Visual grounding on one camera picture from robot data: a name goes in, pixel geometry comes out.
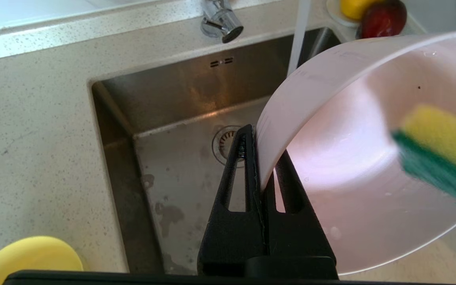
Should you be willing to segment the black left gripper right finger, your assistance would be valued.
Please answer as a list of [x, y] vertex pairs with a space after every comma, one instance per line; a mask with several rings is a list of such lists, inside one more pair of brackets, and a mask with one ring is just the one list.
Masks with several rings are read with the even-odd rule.
[[336, 258], [285, 151], [265, 187], [268, 254], [261, 266], [280, 279], [338, 279]]

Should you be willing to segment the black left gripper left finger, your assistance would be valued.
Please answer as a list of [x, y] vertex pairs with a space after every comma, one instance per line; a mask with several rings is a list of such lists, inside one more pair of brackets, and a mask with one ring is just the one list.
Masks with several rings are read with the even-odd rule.
[[[230, 211], [238, 160], [244, 162], [245, 211]], [[244, 276], [246, 262], [266, 252], [253, 126], [234, 137], [198, 252], [200, 276]]]

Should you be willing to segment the pink plastic bowl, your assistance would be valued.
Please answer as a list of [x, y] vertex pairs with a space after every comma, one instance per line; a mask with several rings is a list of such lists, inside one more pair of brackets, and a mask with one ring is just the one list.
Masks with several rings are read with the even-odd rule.
[[259, 117], [261, 185], [287, 150], [340, 275], [391, 263], [456, 227], [456, 200], [407, 176], [390, 137], [421, 104], [456, 114], [456, 31], [332, 47], [288, 76]]

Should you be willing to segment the yellow green sponge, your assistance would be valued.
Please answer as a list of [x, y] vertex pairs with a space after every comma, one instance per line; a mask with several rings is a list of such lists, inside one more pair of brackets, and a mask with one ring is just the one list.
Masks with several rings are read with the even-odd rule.
[[456, 199], [456, 116], [418, 105], [391, 133], [401, 168]]

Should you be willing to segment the chrome gooseneck faucet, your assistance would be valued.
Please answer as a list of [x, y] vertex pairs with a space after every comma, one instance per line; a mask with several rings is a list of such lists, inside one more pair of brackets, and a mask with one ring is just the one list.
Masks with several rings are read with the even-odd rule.
[[201, 0], [203, 19], [201, 32], [210, 38], [220, 38], [223, 44], [232, 42], [244, 30], [229, 0]]

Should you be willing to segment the stainless steel sink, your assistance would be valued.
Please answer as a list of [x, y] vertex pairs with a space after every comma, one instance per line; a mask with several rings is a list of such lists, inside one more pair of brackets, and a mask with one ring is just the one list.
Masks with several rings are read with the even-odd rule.
[[287, 76], [293, 36], [116, 76], [92, 86], [132, 274], [196, 275], [228, 125], [256, 125]]

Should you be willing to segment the round metal drain strainer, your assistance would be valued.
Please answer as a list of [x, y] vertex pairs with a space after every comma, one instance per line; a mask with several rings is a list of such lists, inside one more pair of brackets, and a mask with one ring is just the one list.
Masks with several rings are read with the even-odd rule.
[[212, 139], [212, 153], [215, 159], [223, 166], [226, 165], [230, 148], [239, 128], [241, 128], [241, 126], [238, 125], [223, 126], [217, 131]]

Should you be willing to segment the yellow plastic bowl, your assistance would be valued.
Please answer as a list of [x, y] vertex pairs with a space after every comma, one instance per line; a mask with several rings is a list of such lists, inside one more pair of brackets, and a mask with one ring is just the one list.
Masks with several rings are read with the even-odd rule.
[[20, 270], [83, 271], [84, 265], [65, 241], [52, 236], [33, 236], [0, 249], [0, 274]]

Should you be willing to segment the running water stream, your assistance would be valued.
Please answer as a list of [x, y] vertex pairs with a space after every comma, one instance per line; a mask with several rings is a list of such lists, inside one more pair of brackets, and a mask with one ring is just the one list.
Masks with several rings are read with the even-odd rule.
[[309, 21], [311, 5], [312, 0], [299, 0], [296, 24], [293, 34], [293, 44], [287, 69], [287, 77], [290, 76], [298, 67], [300, 54], [302, 52], [304, 35]]

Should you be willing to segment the dark red apple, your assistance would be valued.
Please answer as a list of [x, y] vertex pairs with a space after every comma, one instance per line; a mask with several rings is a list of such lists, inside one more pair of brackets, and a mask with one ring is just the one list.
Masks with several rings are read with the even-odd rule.
[[362, 16], [358, 38], [399, 35], [407, 23], [407, 8], [402, 0], [381, 0]]

